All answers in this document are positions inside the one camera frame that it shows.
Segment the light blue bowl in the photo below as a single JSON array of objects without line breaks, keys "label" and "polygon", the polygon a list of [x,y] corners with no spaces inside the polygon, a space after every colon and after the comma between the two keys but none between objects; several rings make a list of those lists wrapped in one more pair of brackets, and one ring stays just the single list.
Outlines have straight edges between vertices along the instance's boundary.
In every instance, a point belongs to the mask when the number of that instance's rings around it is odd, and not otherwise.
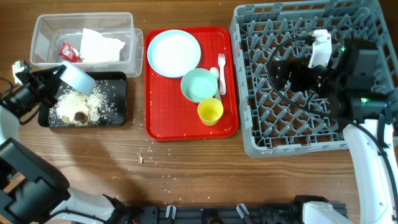
[{"label": "light blue bowl", "polygon": [[90,96],[96,84],[95,80],[69,61],[63,61],[61,65],[65,66],[65,70],[60,79],[85,96]]}]

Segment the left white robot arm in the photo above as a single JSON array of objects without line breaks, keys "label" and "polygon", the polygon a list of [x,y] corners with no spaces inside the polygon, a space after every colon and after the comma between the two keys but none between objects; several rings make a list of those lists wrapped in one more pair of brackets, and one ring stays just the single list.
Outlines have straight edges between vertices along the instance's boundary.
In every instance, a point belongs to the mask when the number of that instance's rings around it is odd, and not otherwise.
[{"label": "left white robot arm", "polygon": [[74,65],[32,71],[23,61],[13,66],[21,85],[1,97],[1,215],[11,223],[129,223],[129,209],[116,198],[70,186],[53,165],[21,144],[20,119],[37,105],[53,107],[61,82],[88,96],[95,80]]}]

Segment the green bowl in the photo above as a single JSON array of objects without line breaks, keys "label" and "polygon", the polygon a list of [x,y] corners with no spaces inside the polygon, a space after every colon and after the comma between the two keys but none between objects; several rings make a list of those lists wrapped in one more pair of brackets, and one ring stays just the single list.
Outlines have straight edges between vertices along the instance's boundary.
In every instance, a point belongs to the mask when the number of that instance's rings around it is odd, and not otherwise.
[{"label": "green bowl", "polygon": [[215,96],[218,83],[209,70],[196,68],[183,76],[180,88],[184,97],[194,103],[200,103],[206,98]]}]

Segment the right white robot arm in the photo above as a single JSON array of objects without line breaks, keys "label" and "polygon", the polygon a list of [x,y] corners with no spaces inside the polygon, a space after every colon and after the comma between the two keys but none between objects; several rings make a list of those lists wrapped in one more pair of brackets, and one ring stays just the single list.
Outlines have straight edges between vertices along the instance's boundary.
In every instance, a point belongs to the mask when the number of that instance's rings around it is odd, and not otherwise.
[{"label": "right white robot arm", "polygon": [[397,161],[392,144],[394,113],[386,94],[374,90],[376,44],[346,39],[331,67],[329,38],[305,36],[310,58],[278,60],[271,53],[266,65],[269,83],[280,93],[312,90],[331,103],[328,117],[338,122],[354,165],[362,223],[397,221]]}]

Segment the yellow cup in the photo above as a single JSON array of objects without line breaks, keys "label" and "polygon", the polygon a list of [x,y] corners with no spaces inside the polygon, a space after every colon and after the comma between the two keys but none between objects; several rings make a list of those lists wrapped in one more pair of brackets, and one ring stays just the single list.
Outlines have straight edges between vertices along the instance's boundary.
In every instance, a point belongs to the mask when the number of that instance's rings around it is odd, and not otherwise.
[{"label": "yellow cup", "polygon": [[198,104],[198,115],[204,125],[215,125],[222,117],[224,108],[216,98],[206,98]]}]

